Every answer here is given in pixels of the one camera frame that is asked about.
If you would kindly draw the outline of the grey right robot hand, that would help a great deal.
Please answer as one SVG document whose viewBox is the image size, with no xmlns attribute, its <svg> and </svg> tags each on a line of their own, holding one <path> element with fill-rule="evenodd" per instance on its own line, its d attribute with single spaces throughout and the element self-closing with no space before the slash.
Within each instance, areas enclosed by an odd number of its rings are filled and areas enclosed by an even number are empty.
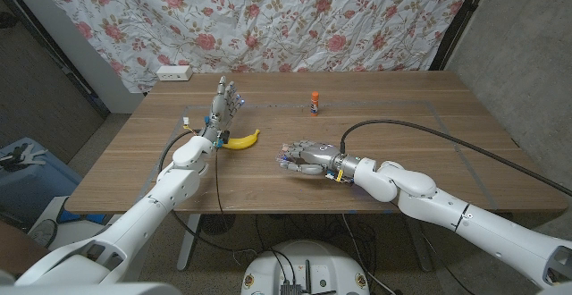
<svg viewBox="0 0 572 295">
<path fill-rule="evenodd" d="M 344 154 L 331 144 L 301 140 L 283 145 L 277 162 L 281 168 L 294 172 L 353 182 L 360 158 Z"/>
</svg>

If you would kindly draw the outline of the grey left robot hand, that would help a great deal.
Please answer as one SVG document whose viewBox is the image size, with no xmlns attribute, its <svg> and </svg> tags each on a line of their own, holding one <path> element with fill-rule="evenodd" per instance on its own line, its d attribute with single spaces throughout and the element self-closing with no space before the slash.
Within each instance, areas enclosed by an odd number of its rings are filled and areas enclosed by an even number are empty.
<svg viewBox="0 0 572 295">
<path fill-rule="evenodd" d="M 211 103 L 208 122 L 201 136 L 217 144 L 223 133 L 231 127 L 234 115 L 243 104 L 244 99 L 236 92 L 234 82 L 228 82 L 226 77 L 222 76 Z"/>
</svg>

